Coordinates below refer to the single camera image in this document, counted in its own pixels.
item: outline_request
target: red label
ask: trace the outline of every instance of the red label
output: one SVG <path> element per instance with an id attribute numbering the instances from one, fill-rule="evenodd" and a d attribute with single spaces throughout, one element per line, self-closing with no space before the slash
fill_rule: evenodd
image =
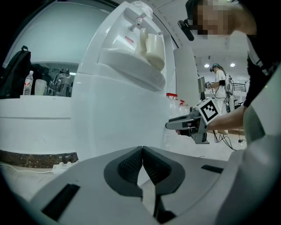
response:
<path id="1" fill-rule="evenodd" d="M 128 42 L 129 44 L 132 44 L 132 43 L 133 43 L 133 40 L 130 39 L 130 38 L 128 38 L 127 36 L 125 36 L 125 39 L 127 39 L 127 42 Z"/>

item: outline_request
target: beige plastic jug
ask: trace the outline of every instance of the beige plastic jug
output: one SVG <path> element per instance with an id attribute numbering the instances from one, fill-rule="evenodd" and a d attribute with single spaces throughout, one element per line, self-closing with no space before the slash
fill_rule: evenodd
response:
<path id="1" fill-rule="evenodd" d="M 161 36 L 147 33 L 146 29 L 142 28 L 135 52 L 146 58 L 157 70 L 162 71 L 164 69 L 164 43 Z"/>

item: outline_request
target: floor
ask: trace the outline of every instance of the floor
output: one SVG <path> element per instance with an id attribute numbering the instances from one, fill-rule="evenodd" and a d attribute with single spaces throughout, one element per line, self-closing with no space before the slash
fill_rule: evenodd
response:
<path id="1" fill-rule="evenodd" d="M 238 142 L 238 135 L 229 134 L 234 149 L 246 148 L 246 142 Z M 177 135 L 175 131 L 167 131 L 165 135 L 165 147 L 164 149 L 194 157 L 205 157 L 209 159 L 225 160 L 227 161 L 233 152 L 232 149 L 226 146 L 221 141 L 220 143 L 214 142 L 214 135 L 208 133 L 207 140 L 210 142 L 209 145 L 196 145 L 194 141 L 186 136 Z M 48 182 L 55 179 L 58 175 L 53 173 L 45 173 L 50 169 L 31 169 L 14 167 L 17 170 L 32 170 L 33 172 L 18 172 L 15 169 L 7 166 L 0 166 L 1 172 L 4 175 L 10 189 L 22 196 L 27 201 L 45 186 Z M 144 204 L 147 209 L 152 213 L 154 209 L 154 186 L 151 181 L 146 182 L 141 186 L 144 191 Z"/>

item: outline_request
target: qr code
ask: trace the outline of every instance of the qr code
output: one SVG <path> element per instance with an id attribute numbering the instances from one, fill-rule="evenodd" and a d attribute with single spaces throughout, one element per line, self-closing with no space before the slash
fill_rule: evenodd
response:
<path id="1" fill-rule="evenodd" d="M 218 115 L 218 111 L 216 110 L 212 101 L 208 102 L 206 105 L 201 107 L 201 111 L 204 117 L 206 118 L 207 122 L 209 122 L 212 118 Z"/>

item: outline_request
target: plastic bottle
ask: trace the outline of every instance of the plastic bottle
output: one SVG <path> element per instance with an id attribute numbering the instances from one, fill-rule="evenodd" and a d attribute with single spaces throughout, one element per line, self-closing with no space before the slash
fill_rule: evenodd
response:
<path id="1" fill-rule="evenodd" d="M 33 71 L 31 70 L 29 72 L 29 75 L 25 79 L 25 85 L 23 87 L 23 95 L 31 94 L 32 82 L 33 82 Z"/>

